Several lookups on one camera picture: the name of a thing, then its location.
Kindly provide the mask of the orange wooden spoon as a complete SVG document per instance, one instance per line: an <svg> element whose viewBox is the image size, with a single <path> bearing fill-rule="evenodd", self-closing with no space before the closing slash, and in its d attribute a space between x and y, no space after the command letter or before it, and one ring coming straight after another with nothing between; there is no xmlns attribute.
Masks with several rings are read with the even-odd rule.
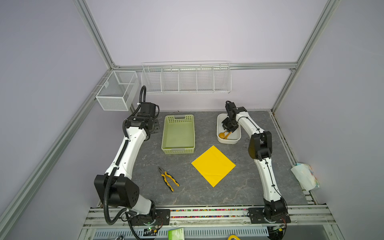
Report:
<svg viewBox="0 0 384 240"><path fill-rule="evenodd" d="M231 133L232 132L229 132L229 131L224 131L222 133L219 133L219 138L223 140L227 140Z"/></svg>

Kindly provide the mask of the green perforated plastic basket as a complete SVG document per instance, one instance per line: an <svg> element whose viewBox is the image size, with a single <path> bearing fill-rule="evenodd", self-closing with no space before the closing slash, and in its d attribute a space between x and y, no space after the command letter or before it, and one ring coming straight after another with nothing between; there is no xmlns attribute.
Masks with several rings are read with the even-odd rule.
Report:
<svg viewBox="0 0 384 240"><path fill-rule="evenodd" d="M195 151L193 115L167 115L164 122L162 151L166 155L193 154Z"/></svg>

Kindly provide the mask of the yellow paper napkin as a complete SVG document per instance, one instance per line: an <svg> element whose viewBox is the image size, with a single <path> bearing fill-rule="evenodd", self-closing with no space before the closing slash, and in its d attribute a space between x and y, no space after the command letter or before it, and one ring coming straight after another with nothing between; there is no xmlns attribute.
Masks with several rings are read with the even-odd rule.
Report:
<svg viewBox="0 0 384 240"><path fill-rule="evenodd" d="M236 167L215 146L210 147L195 159L192 165L213 188Z"/></svg>

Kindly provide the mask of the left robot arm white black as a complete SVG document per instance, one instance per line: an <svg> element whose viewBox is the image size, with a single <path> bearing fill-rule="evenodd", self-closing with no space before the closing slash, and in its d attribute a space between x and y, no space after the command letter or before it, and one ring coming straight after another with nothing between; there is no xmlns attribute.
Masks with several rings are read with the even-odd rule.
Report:
<svg viewBox="0 0 384 240"><path fill-rule="evenodd" d="M132 181L133 168L142 144L148 141L155 129L160 108L147 102L147 87L140 90L137 109L122 123L124 138L118 153L103 175L97 175L94 185L103 204L108 225L113 225L125 213L155 219L153 201L140 194L140 188Z"/></svg>

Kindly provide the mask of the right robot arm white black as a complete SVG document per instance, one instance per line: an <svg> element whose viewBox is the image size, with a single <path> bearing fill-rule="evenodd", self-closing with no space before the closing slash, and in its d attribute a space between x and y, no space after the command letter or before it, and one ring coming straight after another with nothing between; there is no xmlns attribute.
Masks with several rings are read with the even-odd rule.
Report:
<svg viewBox="0 0 384 240"><path fill-rule="evenodd" d="M273 223L278 220L288 221L288 206L282 196L272 168L272 134L262 129L244 107L237 107L234 102L226 101L227 117L222 121L223 128L234 132L239 127L249 135L249 156L255 161L263 186L264 218Z"/></svg>

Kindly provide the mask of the small white mesh basket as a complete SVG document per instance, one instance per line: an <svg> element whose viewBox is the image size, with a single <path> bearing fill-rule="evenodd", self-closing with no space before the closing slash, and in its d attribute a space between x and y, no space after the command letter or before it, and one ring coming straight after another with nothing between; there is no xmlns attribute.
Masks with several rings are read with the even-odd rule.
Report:
<svg viewBox="0 0 384 240"><path fill-rule="evenodd" d="M96 99L104 111L129 111L139 86L136 71L111 71Z"/></svg>

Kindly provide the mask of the yellow black pliers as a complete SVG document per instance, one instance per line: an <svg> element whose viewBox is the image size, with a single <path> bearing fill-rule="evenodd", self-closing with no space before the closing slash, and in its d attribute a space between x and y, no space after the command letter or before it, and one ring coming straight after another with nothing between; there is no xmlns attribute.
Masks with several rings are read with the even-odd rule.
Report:
<svg viewBox="0 0 384 240"><path fill-rule="evenodd" d="M174 192L174 188L171 186L171 184L169 183L168 179L170 179L177 187L179 187L180 184L177 182L177 180L172 175L170 175L163 168L158 167L158 170L159 170L159 172L160 172L160 174L161 174L165 184L167 185L167 187L170 189L171 192Z"/></svg>

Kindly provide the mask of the green white small box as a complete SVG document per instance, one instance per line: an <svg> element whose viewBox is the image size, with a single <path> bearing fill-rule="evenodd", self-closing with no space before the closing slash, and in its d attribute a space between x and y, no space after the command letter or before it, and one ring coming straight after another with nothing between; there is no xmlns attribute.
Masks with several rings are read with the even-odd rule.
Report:
<svg viewBox="0 0 384 240"><path fill-rule="evenodd" d="M168 240L185 240L184 228L169 230Z"/></svg>

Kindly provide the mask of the yellow tape measure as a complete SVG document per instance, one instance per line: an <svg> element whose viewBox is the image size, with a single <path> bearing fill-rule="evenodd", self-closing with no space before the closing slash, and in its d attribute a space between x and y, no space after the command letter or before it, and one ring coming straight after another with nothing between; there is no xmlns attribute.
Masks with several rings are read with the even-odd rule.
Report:
<svg viewBox="0 0 384 240"><path fill-rule="evenodd" d="M240 240L240 238L235 235L231 235L228 237L228 240Z"/></svg>

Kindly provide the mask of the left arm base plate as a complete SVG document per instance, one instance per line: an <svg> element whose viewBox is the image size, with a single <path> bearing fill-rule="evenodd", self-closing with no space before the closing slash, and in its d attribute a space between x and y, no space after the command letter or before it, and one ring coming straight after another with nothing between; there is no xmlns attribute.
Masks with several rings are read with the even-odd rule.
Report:
<svg viewBox="0 0 384 240"><path fill-rule="evenodd" d="M151 215L134 216L130 222L132 226L168 226L171 220L170 209L156 209Z"/></svg>

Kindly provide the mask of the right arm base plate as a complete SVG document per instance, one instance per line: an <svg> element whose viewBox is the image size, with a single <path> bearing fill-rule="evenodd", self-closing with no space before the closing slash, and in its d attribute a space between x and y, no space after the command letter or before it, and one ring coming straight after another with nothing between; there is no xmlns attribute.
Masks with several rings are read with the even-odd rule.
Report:
<svg viewBox="0 0 384 240"><path fill-rule="evenodd" d="M265 207L248 208L247 216L252 224L288 224L291 218L287 212L274 211Z"/></svg>

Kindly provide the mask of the aluminium frame rail base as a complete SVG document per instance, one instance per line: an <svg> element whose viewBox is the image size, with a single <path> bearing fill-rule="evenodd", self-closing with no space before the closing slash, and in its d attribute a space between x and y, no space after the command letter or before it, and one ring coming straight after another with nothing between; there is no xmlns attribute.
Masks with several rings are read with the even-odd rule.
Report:
<svg viewBox="0 0 384 240"><path fill-rule="evenodd" d="M295 235L305 237L311 230L321 239L342 240L343 234L326 205L289 206L288 224L252 224L247 216L248 208L259 206L224 207L160 207L170 209L168 226L129 226L127 219L108 225L102 209L90 209L80 240L166 240L168 231L184 228L185 239L226 239L235 235L241 239L267 237L280 233L285 239Z"/></svg>

